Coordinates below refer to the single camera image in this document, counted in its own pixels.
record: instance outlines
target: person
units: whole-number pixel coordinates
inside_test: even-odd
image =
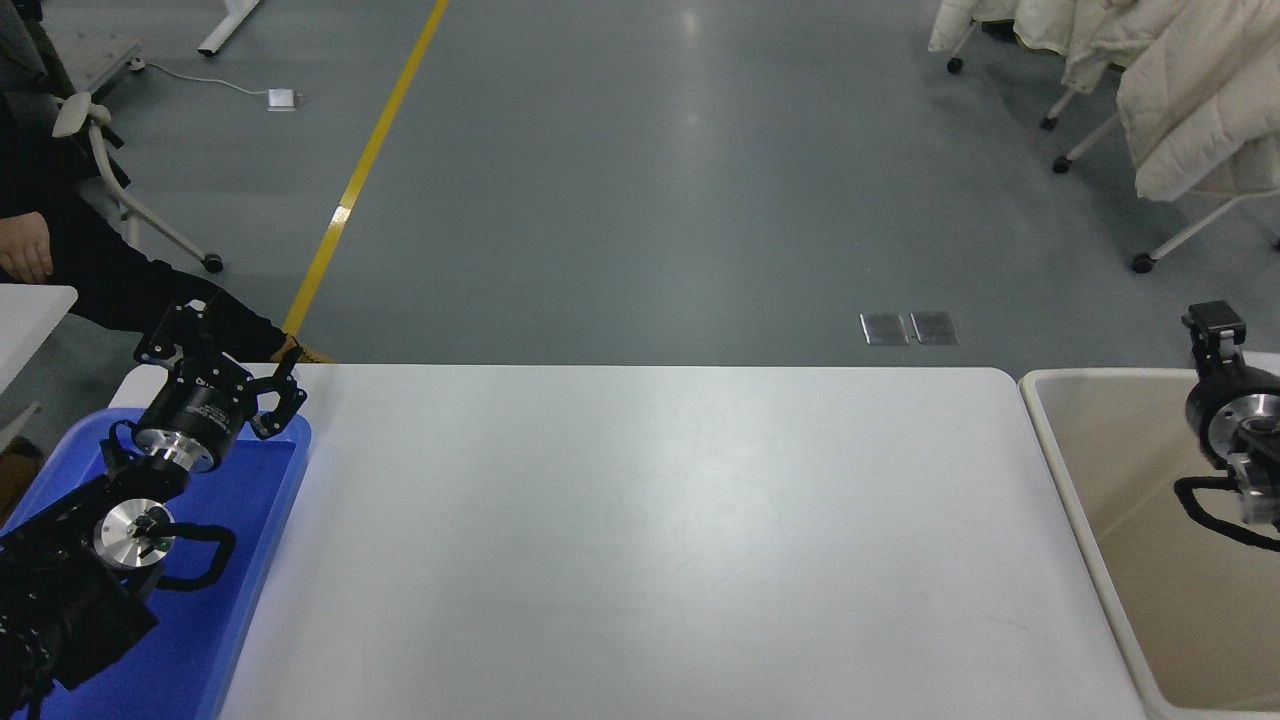
[[[70,286],[73,314],[137,333],[154,331],[170,305],[216,296],[207,322],[219,348],[241,363],[278,363],[297,338],[207,279],[148,259],[79,196],[97,168],[74,140],[54,138],[38,111],[74,91],[41,19],[38,0],[0,0],[0,282]],[[302,346],[300,361],[333,360]]]
[[[279,361],[297,340],[207,279],[175,270],[131,247],[76,191],[52,137],[24,137],[0,102],[0,282],[64,284],[70,311],[104,328],[148,333],[165,310],[210,301],[210,331],[241,363]],[[330,361],[303,346],[301,361]]]

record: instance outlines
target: white jacket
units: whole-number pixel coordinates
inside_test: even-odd
[[[1139,196],[1280,190],[1280,3],[1188,1],[1124,73],[1116,105]]]
[[[1107,65],[1132,65],[1165,32],[1187,1],[1091,3],[1101,14],[1094,18],[1087,37],[1071,42],[1062,85],[1076,92],[1093,92]]]
[[[929,53],[950,53],[970,19],[1011,19],[1023,45],[1065,55],[1075,24],[1075,5],[1076,0],[942,0],[929,36]]]
[[[1126,8],[1116,3],[1133,1],[1135,0],[942,0],[933,22],[929,51],[947,53],[954,49],[970,19],[1011,19],[1014,32],[1023,45],[1052,50],[1068,58],[1062,85],[1076,92],[1093,92],[1108,63],[1125,64],[1132,60],[1129,56],[1105,53],[1093,41],[1101,26],[1125,13]],[[1157,4],[1169,1],[1175,0],[1143,0]],[[1147,44],[1152,40],[1155,35],[1147,38]]]

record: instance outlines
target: gray floor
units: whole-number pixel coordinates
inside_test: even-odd
[[[189,5],[200,5],[192,8]],[[133,190],[283,320],[433,4],[265,0],[215,59],[215,0],[47,3],[55,29],[142,37],[106,104]],[[1036,127],[1061,59],[978,36],[924,51],[936,1],[453,0],[303,338],[343,361],[1188,366],[1179,315],[1226,299],[1280,350],[1280,202],[1144,277],[1128,259],[1213,206],[1139,200],[1117,77]],[[146,249],[200,272],[151,237]],[[868,347],[859,313],[950,311],[960,345]],[[0,398],[51,446],[109,398],[136,338],[69,318]]]

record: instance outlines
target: person's hand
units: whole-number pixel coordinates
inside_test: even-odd
[[[54,274],[49,225],[40,213],[0,218],[0,269],[27,284],[44,284]]]

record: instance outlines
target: beige sink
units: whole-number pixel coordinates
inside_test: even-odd
[[[1280,720],[1280,553],[1187,518],[1174,480],[1219,475],[1183,414],[1192,370],[1037,370],[1020,386],[1148,715]],[[1239,500],[1198,493],[1238,521]]]

